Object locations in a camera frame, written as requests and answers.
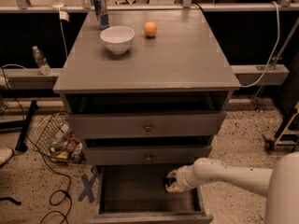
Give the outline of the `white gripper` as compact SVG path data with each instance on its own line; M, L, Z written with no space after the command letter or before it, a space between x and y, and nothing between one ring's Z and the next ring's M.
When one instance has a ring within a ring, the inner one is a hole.
M166 191L170 193L181 193L184 190L195 189L200 185L191 165L185 165L177 170L170 171L166 178L175 178L177 181L177 183L174 182L165 186Z

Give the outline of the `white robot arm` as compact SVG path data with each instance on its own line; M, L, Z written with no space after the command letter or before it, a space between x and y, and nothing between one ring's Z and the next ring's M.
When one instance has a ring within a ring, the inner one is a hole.
M177 193L213 182L225 182L265 197L264 224L299 224L299 153L282 157L274 169L229 166L199 158L166 176L167 192Z

